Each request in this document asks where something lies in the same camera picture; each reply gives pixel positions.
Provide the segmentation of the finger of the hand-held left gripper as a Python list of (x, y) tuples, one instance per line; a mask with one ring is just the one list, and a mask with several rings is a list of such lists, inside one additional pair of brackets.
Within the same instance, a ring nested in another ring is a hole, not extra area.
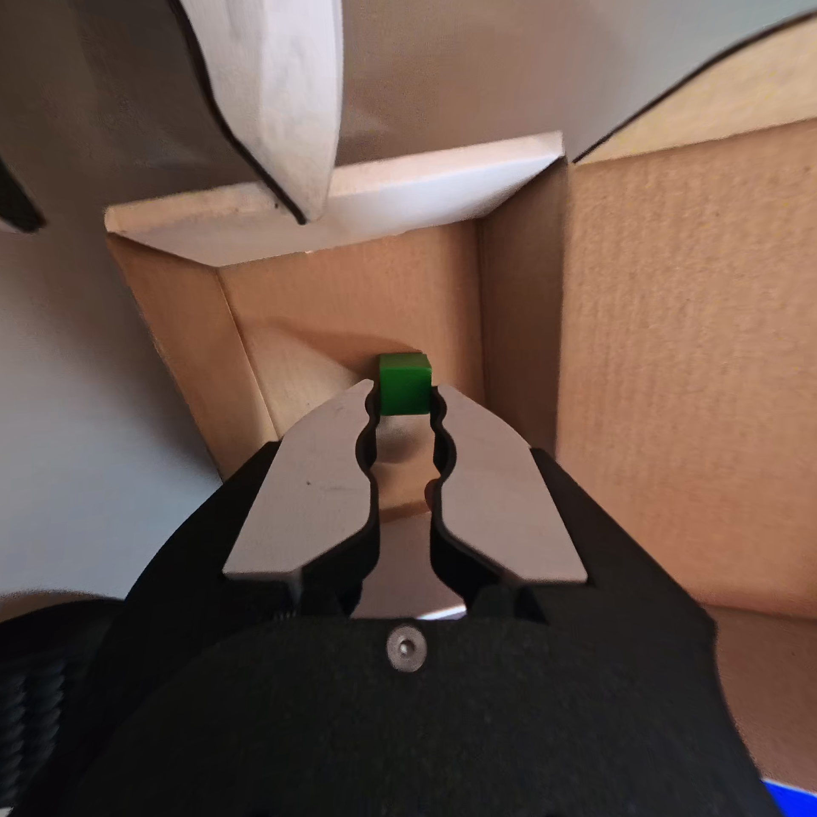
[(329, 196), (340, 137), (340, 1), (171, 2), (230, 144), (304, 225)]
[(37, 206), (26, 195), (13, 173), (1, 160), (1, 230), (16, 234), (33, 234), (46, 226)]

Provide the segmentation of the white cardboard box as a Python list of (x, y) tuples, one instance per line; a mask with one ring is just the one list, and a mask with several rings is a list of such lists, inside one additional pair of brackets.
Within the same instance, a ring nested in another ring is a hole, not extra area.
[(223, 476), (375, 353), (555, 450), (724, 625), (761, 771), (815, 790), (815, 2), (567, 159), (567, 131), (260, 181), (105, 228)]

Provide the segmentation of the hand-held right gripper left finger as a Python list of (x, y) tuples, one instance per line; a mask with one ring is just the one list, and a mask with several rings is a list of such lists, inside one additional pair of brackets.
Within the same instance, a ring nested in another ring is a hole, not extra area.
[(223, 568), (231, 579), (362, 587), (379, 557), (377, 394), (363, 379), (283, 435)]

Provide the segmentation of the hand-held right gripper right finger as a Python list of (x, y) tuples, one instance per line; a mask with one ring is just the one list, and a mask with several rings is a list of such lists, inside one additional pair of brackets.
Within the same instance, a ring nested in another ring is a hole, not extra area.
[(450, 385), (432, 393), (431, 565), (461, 598), (584, 585), (585, 568), (526, 440)]

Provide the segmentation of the blue plastic bin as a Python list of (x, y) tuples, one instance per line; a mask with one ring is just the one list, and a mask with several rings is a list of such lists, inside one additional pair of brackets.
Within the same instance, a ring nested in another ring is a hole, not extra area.
[(784, 816), (816, 816), (815, 791), (772, 780), (763, 783)]

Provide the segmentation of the green cube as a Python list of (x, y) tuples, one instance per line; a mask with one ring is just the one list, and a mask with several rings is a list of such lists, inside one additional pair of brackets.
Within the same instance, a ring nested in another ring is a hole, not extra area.
[(426, 354), (380, 354), (377, 362), (382, 417), (430, 413), (432, 366)]

